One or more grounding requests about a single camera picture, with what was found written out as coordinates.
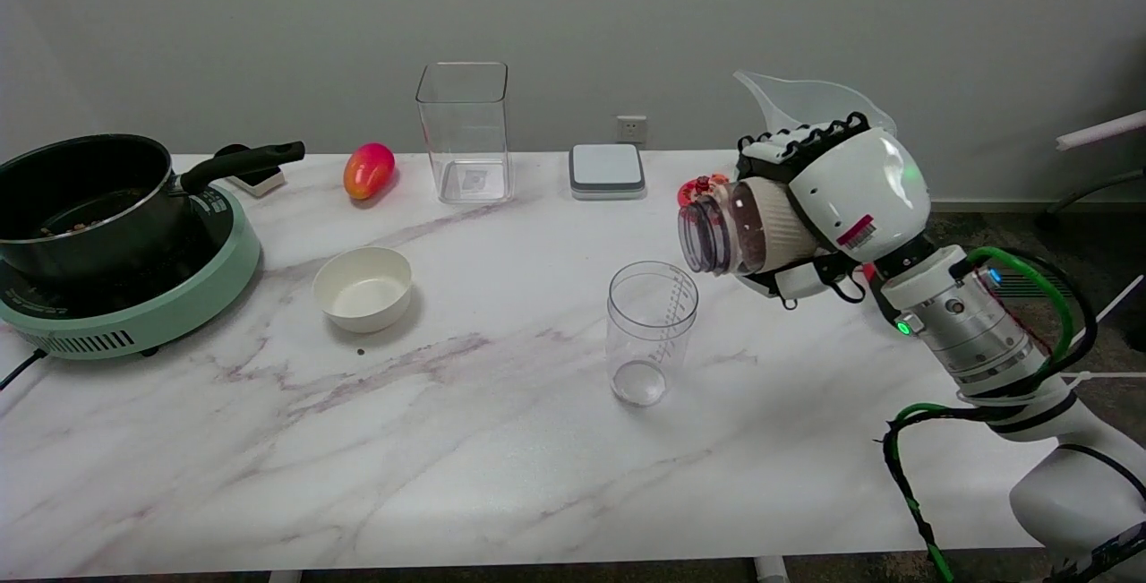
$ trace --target pot rim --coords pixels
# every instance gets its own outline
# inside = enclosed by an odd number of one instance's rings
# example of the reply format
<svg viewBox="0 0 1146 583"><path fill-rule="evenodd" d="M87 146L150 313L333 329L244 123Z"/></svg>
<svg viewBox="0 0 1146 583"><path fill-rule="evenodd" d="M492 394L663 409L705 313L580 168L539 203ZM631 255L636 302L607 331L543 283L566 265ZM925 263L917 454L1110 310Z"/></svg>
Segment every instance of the pot rim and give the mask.
<svg viewBox="0 0 1146 583"><path fill-rule="evenodd" d="M19 163L22 161L22 159L32 158L33 155L45 153L45 151L53 150L53 148L56 147L74 145L74 143L93 142L93 140L134 140L135 142L147 143L147 145L154 147L156 150L159 151L159 153L163 153L164 158L167 159L167 174L163 176L163 180L160 180L160 182L157 183L151 191L148 191L148 195L144 195L143 198L136 200L136 203L132 204L131 207L124 208L123 212L116 213L116 215L112 215L111 219L100 220L99 224L92 224L91 228L83 228L79 229L79 231L62 233L62 235L26 237L25 239L0 239L0 244L41 244L41 243L48 243L48 241L60 241L60 239L65 239L65 237L70 236L85 235L85 233L94 231L94 229L102 228L107 223L113 223L113 221L123 219L124 215L127 215L131 212L135 212L136 208L143 206L143 203L148 203L148 200L154 198L157 192L165 190L165 188L167 188L167 184L171 183L171 171L172 171L171 151L167 150L167 147L162 145L162 143L156 142L156 140L152 140L151 137L143 137L143 135L132 135L129 133L103 133L99 135L83 135L83 137L71 137L68 140L61 140L61 142L53 142L49 145L42 145L37 150L30 150L28 151L28 153L17 155L16 158L9 159L8 163L0 164L0 174L2 174L2 172L5 171L5 166L9 166L9 164Z"/></svg>

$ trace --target dark floor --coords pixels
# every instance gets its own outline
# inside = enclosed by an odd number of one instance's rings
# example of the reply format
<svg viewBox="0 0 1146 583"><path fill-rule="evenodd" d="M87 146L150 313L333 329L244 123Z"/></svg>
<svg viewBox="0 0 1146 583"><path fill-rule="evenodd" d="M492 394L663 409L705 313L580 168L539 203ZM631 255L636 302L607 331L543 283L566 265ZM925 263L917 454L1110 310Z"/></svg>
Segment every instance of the dark floor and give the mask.
<svg viewBox="0 0 1146 583"><path fill-rule="evenodd" d="M1146 273L1146 213L1077 213L1061 216L1055 233L1037 231L1031 215L934 215L931 231L936 243L1005 245L1023 249L1061 266L1081 292L1102 309L1138 274ZM1038 301L1010 302L1033 330L1054 339L1053 310ZM1123 331L1146 323L1146 285L1131 293L1100 325L1093 352L1075 370L1125 373L1146 371L1146 355L1131 350ZM1090 408L1108 423L1146 444L1146 379L1096 378L1078 386ZM1020 581L1042 577L1050 559L1041 550L950 551L948 558L959 581ZM785 558L794 583L931 583L937 581L921 552ZM265 574L204 574L186 576L115 577L116 583L261 583ZM711 560L645 564L590 564L442 569L367 569L314 572L305 583L749 583L752 561Z"/></svg>

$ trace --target black pot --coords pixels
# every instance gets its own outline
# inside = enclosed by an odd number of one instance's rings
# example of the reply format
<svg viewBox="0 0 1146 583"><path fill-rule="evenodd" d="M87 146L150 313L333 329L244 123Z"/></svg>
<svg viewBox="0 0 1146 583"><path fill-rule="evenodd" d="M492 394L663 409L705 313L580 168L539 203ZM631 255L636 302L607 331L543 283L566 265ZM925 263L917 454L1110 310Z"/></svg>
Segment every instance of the black pot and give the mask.
<svg viewBox="0 0 1146 583"><path fill-rule="evenodd" d="M171 153L140 135L89 135L0 164L0 258L46 282L110 281L168 252L193 227L189 195L212 180L303 159L303 142L197 164L181 175Z"/></svg>

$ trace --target wall outlet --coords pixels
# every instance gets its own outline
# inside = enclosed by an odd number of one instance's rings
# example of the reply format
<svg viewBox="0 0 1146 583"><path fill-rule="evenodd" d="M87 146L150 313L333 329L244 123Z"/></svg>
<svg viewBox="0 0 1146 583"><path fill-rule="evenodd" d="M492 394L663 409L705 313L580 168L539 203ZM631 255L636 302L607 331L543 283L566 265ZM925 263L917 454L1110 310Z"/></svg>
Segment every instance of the wall outlet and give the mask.
<svg viewBox="0 0 1146 583"><path fill-rule="evenodd" d="M649 139L649 121L644 115L618 115L617 141L643 145Z"/></svg>

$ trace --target pot handle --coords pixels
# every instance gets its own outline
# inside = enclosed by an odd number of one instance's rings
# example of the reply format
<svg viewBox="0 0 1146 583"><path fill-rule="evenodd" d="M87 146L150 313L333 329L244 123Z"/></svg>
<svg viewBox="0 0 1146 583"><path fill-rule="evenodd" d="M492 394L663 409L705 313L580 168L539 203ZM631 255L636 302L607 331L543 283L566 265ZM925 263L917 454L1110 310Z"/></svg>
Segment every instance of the pot handle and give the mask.
<svg viewBox="0 0 1146 583"><path fill-rule="evenodd" d="M306 155L303 142L290 142L285 145L261 145L240 153L220 155L191 167L185 174L175 175L171 188L172 195L197 195L204 192L207 183L226 179L228 175L253 174L254 171L273 170L285 163L298 163Z"/></svg>

